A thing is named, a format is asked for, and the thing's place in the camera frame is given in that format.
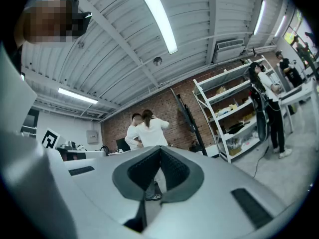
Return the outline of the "white air conditioner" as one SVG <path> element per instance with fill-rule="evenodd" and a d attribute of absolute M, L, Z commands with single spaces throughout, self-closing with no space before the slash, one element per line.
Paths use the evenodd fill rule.
<path fill-rule="evenodd" d="M 220 63 L 238 57 L 245 49 L 244 39 L 229 39 L 216 42 L 212 63 Z"/>

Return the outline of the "white metal shelf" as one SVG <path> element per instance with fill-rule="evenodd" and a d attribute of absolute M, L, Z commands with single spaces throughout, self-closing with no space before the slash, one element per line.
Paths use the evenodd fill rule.
<path fill-rule="evenodd" d="M 256 112 L 250 98 L 248 68 L 252 60 L 203 81 L 194 81 L 193 95 L 209 126 L 219 157 L 233 159 L 260 143 Z"/>

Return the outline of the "long ceiling light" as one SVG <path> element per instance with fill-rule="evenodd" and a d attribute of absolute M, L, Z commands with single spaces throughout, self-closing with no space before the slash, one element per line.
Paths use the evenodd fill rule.
<path fill-rule="evenodd" d="M 69 97 L 72 97 L 72 98 L 75 98 L 75 99 L 78 99 L 78 100 L 82 100 L 82 101 L 85 101 L 85 102 L 88 102 L 88 103 L 91 103 L 91 104 L 97 104 L 98 103 L 98 100 L 95 100 L 95 99 L 92 99 L 92 98 L 88 98 L 86 96 L 77 94 L 77 93 L 72 92 L 72 91 L 68 91 L 68 90 L 63 89 L 63 88 L 59 88 L 58 92 L 60 94 L 63 94 L 63 95 L 66 95 L 66 96 L 69 96 Z"/>
<path fill-rule="evenodd" d="M 265 7 L 266 7 L 266 1 L 262 0 L 261 8 L 260 8 L 259 15 L 258 15 L 258 18 L 257 18 L 257 22 L 256 22 L 256 25 L 255 25 L 255 28 L 254 28 L 254 31 L 253 31 L 253 35 L 256 35 L 258 33 L 258 30 L 259 30 L 259 27 L 260 27 L 260 24 L 261 24 L 261 21 L 262 21 L 262 18 L 263 18 L 263 14 L 264 14 L 264 11 L 265 11 Z"/>
<path fill-rule="evenodd" d="M 144 0 L 155 19 L 169 54 L 178 51 L 177 43 L 161 0 Z"/>
<path fill-rule="evenodd" d="M 286 15 L 284 15 L 284 16 L 282 17 L 282 20 L 281 20 L 281 22 L 280 22 L 280 24 L 279 24 L 279 27 L 278 27 L 278 29 L 277 29 L 277 31 L 276 31 L 274 37 L 277 37 L 277 36 L 279 35 L 279 33 L 280 33 L 280 31 L 281 31 L 281 29 L 282 29 L 282 27 L 283 27 L 283 24 L 284 24 L 285 20 L 286 20 Z"/>

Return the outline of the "black TV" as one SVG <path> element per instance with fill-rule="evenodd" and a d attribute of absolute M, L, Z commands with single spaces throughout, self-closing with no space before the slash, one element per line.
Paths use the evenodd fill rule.
<path fill-rule="evenodd" d="M 194 123 L 192 122 L 191 118 L 190 118 L 190 115 L 189 115 L 189 109 L 186 107 L 186 105 L 183 103 L 182 99 L 180 98 L 180 95 L 179 94 L 176 94 L 174 92 L 174 90 L 171 88 L 170 89 L 173 96 L 175 97 L 176 99 L 176 102 L 178 104 L 178 108 L 180 110 L 180 112 L 182 113 L 184 119 L 185 119 L 185 122 L 186 124 L 188 125 L 189 127 L 189 130 L 190 132 L 192 133 L 195 133 L 196 132 L 196 129 L 194 127 Z"/>

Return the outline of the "grey wall electrical box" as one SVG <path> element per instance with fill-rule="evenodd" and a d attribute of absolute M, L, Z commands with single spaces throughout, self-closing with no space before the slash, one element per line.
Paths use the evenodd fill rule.
<path fill-rule="evenodd" d="M 88 144 L 96 144 L 99 142 L 97 130 L 87 130 L 86 137 Z"/>

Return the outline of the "white table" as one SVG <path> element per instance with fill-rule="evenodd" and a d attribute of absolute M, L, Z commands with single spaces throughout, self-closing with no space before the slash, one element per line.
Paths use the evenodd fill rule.
<path fill-rule="evenodd" d="M 281 105 L 288 113 L 290 130 L 293 132 L 294 128 L 288 105 L 298 103 L 306 98 L 311 99 L 315 116 L 316 135 L 319 137 L 319 93 L 317 92 L 317 82 L 315 80 L 310 80 L 309 82 L 304 83 L 285 94 L 282 94 L 279 99 L 281 101 Z"/>

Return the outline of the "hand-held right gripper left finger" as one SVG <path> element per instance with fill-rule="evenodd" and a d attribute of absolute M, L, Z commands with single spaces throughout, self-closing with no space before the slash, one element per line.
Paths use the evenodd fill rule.
<path fill-rule="evenodd" d="M 45 230 L 56 239 L 162 239 L 147 225 L 143 190 L 127 172 L 113 181 L 126 161 L 149 157 L 151 147 L 137 152 L 64 162 L 47 149 L 45 159 Z"/>

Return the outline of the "window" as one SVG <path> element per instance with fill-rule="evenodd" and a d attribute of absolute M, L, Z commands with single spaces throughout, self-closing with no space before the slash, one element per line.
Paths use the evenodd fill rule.
<path fill-rule="evenodd" d="M 305 51 L 300 51 L 300 47 L 298 47 L 298 45 L 301 45 L 304 48 L 308 47 L 307 53 L 311 59 L 314 60 L 317 48 L 312 40 L 313 33 L 299 9 L 295 9 L 293 18 L 284 34 L 284 39 L 292 46 L 302 59 L 304 58 L 302 53 Z"/>

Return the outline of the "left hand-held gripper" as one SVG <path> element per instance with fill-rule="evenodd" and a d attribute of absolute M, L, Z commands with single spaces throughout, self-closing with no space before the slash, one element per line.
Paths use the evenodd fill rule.
<path fill-rule="evenodd" d="M 88 151 L 83 145 L 76 145 L 73 141 L 67 141 L 60 134 L 47 128 L 42 139 L 45 148 L 57 150 L 63 161 L 94 159 L 107 156 L 104 146 L 100 150 Z"/>

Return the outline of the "black computer monitor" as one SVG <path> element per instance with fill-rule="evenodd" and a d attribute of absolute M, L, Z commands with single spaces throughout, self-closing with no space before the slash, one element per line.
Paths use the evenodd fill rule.
<path fill-rule="evenodd" d="M 125 142 L 124 138 L 120 138 L 116 140 L 117 150 L 120 152 L 122 150 L 123 152 L 130 151 L 130 146 Z"/>

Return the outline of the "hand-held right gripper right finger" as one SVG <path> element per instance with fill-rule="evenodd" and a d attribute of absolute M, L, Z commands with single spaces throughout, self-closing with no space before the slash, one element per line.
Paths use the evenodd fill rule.
<path fill-rule="evenodd" d="M 283 230 L 300 209 L 304 197 L 285 205 L 273 191 L 236 166 L 179 150 L 203 170 L 201 187 L 188 200 L 164 203 L 143 231 L 150 239 L 270 239 Z M 270 216 L 257 228 L 232 191 L 245 189 Z"/>

